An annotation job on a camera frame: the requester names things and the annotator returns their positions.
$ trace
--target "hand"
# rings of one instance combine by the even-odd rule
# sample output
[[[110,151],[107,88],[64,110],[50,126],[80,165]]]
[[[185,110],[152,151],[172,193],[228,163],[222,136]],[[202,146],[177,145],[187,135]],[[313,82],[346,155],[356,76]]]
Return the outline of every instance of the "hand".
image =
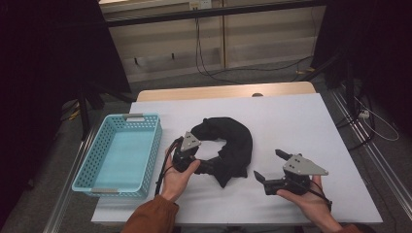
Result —
[[[322,180],[320,176],[313,176],[310,188],[316,192],[322,193]],[[315,223],[323,232],[336,232],[342,229],[342,226],[330,214],[326,201],[313,193],[306,192],[299,196],[287,190],[280,189],[277,195],[294,202],[300,208],[303,214]]]
[[[171,202],[175,202],[185,191],[191,174],[199,167],[200,161],[194,160],[183,173],[178,172],[172,163],[172,155],[166,161],[163,190],[160,195]]]

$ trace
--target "white wall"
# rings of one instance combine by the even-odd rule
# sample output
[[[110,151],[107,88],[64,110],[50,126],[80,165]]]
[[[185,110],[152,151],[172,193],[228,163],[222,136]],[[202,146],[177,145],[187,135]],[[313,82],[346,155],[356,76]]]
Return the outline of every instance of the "white wall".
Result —
[[[214,8],[270,2],[276,1],[212,1]],[[105,18],[152,16],[187,11],[189,0],[102,0],[100,6]],[[324,10],[325,7],[315,7],[201,18],[200,39],[206,69],[310,55]],[[114,27],[110,31],[131,83],[197,72],[194,19]]]

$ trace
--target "plastic basket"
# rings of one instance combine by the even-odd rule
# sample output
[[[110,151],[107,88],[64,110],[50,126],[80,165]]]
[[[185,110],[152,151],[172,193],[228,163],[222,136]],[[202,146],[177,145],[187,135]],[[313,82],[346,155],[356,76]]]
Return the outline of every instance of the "plastic basket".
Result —
[[[157,114],[106,116],[72,189],[90,196],[146,198],[161,132]]]

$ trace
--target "electrical outlet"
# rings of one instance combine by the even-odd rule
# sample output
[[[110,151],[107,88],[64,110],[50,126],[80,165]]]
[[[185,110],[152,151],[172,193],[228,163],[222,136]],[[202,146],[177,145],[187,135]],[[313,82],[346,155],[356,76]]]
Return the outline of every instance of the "electrical outlet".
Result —
[[[212,8],[212,0],[200,0],[200,9],[211,9]]]
[[[189,2],[189,10],[195,11],[195,10],[200,10],[200,3],[199,1],[190,1]]]

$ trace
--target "forearm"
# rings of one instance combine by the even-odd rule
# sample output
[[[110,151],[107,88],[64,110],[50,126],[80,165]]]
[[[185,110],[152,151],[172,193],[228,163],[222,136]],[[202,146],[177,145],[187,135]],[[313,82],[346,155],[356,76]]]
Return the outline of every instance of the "forearm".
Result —
[[[130,216],[122,233],[167,233],[172,232],[179,206],[160,195],[149,201]]]

